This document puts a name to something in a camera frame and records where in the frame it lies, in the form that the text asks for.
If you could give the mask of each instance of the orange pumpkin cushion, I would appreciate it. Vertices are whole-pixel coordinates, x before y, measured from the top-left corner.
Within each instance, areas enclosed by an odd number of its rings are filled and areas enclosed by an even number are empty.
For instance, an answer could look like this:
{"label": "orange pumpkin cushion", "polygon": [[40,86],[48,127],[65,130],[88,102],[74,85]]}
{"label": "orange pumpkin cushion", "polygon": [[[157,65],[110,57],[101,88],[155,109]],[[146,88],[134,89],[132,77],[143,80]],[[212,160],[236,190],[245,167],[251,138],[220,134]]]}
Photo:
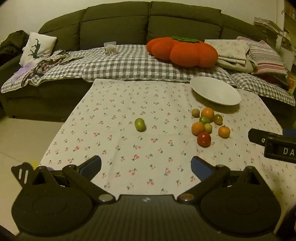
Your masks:
{"label": "orange pumpkin cushion", "polygon": [[212,67],[218,60],[214,47],[196,39],[164,37],[150,40],[147,51],[158,59],[184,67]]}

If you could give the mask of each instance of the sofa backrest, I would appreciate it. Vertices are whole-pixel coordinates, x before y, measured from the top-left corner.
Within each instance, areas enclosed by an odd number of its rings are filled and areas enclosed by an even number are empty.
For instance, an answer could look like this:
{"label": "sofa backrest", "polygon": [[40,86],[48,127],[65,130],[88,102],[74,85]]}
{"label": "sofa backrest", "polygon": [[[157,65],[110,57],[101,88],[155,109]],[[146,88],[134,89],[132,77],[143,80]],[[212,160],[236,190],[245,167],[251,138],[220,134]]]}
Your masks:
{"label": "sofa backrest", "polygon": [[220,39],[236,39],[238,36],[242,36],[257,41],[266,41],[265,35],[254,25],[226,14],[221,14],[221,17],[223,29]]}
{"label": "sofa backrest", "polygon": [[150,3],[147,42],[159,37],[219,39],[221,10],[181,3]]}
{"label": "sofa backrest", "polygon": [[159,37],[265,40],[255,26],[220,9],[171,2],[119,2],[69,13],[45,23],[40,34],[57,37],[54,51],[103,47],[104,42],[145,45]]}
{"label": "sofa backrest", "polygon": [[80,50],[80,21],[86,9],[72,12],[46,22],[38,33],[57,37],[54,51]]}
{"label": "sofa backrest", "polygon": [[81,21],[80,49],[103,47],[104,42],[146,44],[148,2],[101,4],[86,9]]}

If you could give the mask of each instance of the tile floor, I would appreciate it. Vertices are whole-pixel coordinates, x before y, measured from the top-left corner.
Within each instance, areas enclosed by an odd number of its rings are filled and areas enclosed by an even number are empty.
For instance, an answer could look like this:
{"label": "tile floor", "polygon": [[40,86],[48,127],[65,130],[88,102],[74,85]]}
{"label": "tile floor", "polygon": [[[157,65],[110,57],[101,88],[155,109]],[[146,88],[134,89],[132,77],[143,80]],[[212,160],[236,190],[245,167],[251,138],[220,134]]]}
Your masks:
{"label": "tile floor", "polygon": [[0,119],[0,225],[18,233],[11,206],[21,190],[10,168],[23,162],[41,161],[63,123]]}

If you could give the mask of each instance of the white plate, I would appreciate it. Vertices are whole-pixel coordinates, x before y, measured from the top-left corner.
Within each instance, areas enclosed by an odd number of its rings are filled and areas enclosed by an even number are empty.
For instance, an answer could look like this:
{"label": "white plate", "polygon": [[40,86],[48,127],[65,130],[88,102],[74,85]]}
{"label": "white plate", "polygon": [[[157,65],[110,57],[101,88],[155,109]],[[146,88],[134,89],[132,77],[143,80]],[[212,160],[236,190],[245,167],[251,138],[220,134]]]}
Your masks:
{"label": "white plate", "polygon": [[211,77],[194,77],[190,80],[192,89],[200,96],[217,104],[236,105],[241,96],[235,88]]}

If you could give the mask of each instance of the green pumpkin stem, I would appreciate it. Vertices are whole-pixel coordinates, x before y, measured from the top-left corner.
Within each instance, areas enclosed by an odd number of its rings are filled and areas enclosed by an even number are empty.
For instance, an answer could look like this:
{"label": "green pumpkin stem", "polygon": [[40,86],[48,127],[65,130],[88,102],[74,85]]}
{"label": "green pumpkin stem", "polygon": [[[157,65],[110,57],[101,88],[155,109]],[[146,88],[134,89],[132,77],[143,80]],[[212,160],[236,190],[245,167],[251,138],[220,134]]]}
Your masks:
{"label": "green pumpkin stem", "polygon": [[198,43],[198,39],[190,39],[190,38],[181,38],[181,37],[172,37],[174,40],[178,40],[180,42],[189,42],[189,43]]}

